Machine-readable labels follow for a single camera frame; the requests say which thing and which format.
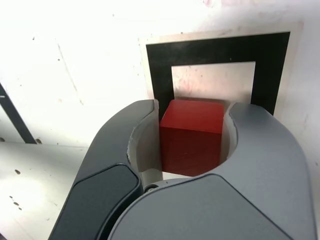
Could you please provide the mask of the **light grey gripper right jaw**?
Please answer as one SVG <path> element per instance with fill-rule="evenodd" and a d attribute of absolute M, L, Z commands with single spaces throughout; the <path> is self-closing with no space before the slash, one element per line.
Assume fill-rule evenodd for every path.
<path fill-rule="evenodd" d="M 227 112 L 233 152 L 220 166 L 159 186 L 135 200 L 111 240 L 316 240 L 304 152 L 260 106 Z"/>

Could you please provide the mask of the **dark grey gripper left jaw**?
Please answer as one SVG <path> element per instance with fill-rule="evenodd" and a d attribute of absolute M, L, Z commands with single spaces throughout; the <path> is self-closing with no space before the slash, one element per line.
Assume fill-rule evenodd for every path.
<path fill-rule="evenodd" d="M 52 240 L 106 240 L 120 215 L 163 179 L 159 103 L 139 100 L 97 132 L 50 234 Z"/>

